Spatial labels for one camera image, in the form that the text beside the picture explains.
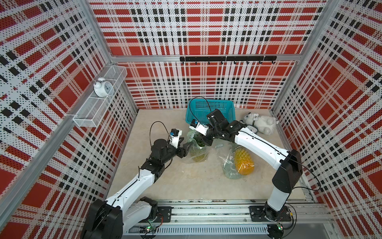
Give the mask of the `clear zip-top bag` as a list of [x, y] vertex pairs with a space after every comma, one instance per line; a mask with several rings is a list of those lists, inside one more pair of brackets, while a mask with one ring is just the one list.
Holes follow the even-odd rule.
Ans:
[[223, 173], [228, 179], [232, 180], [247, 176], [238, 174], [235, 169], [233, 152], [237, 147], [240, 147], [240, 145], [234, 143], [219, 143], [215, 146], [215, 152], [217, 158], [221, 161]]
[[184, 160], [185, 163], [200, 163], [207, 160], [210, 148], [203, 142], [203, 136], [196, 130], [187, 133], [187, 142], [191, 142], [192, 145]]

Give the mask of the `green-yellow pineapple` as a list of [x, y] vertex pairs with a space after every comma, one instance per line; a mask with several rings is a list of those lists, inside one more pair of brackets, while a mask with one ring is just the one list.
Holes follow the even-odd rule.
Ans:
[[205, 161], [209, 154], [209, 148], [204, 144], [200, 137], [191, 138], [190, 141], [193, 142], [193, 146], [189, 151], [191, 159], [194, 162]]

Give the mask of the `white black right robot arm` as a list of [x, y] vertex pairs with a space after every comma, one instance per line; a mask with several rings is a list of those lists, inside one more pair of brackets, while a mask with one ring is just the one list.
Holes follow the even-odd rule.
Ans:
[[207, 119], [209, 123], [202, 126], [206, 145], [211, 146], [214, 139], [236, 143], [261, 157], [276, 170], [272, 178], [274, 187], [264, 211], [279, 214], [302, 176], [300, 153], [295, 149], [288, 151], [271, 144], [239, 121], [229, 122], [218, 109], [207, 114]]

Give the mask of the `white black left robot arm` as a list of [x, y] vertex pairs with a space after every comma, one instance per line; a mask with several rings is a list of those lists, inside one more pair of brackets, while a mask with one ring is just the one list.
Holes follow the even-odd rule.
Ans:
[[137, 223], [154, 220], [158, 214], [157, 201], [138, 197], [161, 177], [168, 161], [175, 156], [187, 156], [191, 146], [192, 143], [187, 142], [174, 147], [168, 140], [156, 140], [151, 146], [150, 156], [130, 182], [106, 200], [92, 202], [80, 237], [120, 239]]

